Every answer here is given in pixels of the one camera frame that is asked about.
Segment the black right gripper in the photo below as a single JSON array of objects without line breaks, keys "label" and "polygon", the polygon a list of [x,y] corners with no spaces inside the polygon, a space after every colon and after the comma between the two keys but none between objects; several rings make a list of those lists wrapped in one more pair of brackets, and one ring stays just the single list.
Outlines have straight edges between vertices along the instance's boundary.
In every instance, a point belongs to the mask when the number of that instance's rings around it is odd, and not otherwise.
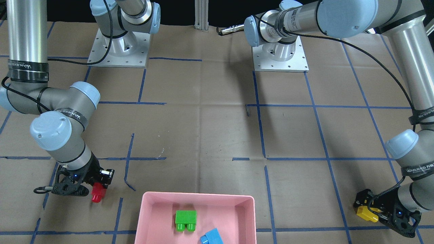
[{"label": "black right gripper", "polygon": [[94,154],[91,154],[91,158],[87,164],[89,166],[87,172],[85,173],[82,183],[94,185],[95,183],[100,183],[104,189],[107,189],[113,180],[115,173],[114,169],[104,170],[100,164],[99,160]]}]

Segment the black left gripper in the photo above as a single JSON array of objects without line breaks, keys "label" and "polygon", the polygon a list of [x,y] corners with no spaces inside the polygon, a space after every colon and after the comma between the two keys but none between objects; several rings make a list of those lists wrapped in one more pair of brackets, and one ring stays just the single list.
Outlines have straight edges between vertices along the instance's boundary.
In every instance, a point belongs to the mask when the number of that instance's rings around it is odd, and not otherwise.
[{"label": "black left gripper", "polygon": [[362,190],[356,194],[353,207],[367,206],[371,200],[370,218],[385,221],[409,221],[409,210],[402,205],[398,197],[398,188],[385,190],[375,196],[371,190]]}]

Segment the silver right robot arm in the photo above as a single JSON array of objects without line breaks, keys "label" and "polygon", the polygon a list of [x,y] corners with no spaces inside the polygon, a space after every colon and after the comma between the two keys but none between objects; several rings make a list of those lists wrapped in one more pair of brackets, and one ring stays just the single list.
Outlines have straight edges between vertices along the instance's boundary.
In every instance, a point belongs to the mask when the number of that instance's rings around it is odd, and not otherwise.
[{"label": "silver right robot arm", "polygon": [[[30,133],[40,148],[59,163],[50,190],[61,196],[87,191],[83,183],[107,188],[114,176],[104,170],[82,139],[82,133],[100,101],[88,82],[68,89],[48,86],[47,4],[45,0],[8,0],[9,71],[1,82],[1,106],[33,114]],[[86,65],[145,67],[150,35],[159,31],[161,8],[150,0],[92,0],[99,32]]]}]

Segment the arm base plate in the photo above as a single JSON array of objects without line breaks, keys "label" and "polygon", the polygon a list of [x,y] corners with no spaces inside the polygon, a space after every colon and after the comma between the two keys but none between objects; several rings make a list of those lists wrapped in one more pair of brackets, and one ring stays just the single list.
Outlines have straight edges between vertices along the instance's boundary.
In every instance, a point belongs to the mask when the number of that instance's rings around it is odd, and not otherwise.
[{"label": "arm base plate", "polygon": [[252,56],[255,71],[303,73],[310,70],[300,37],[290,44],[252,47]]},{"label": "arm base plate", "polygon": [[94,67],[132,67],[146,68],[149,57],[151,35],[148,33],[128,32],[112,41],[110,52],[104,60],[100,60],[108,48],[110,39],[103,36],[100,30],[96,34],[88,65]]}]

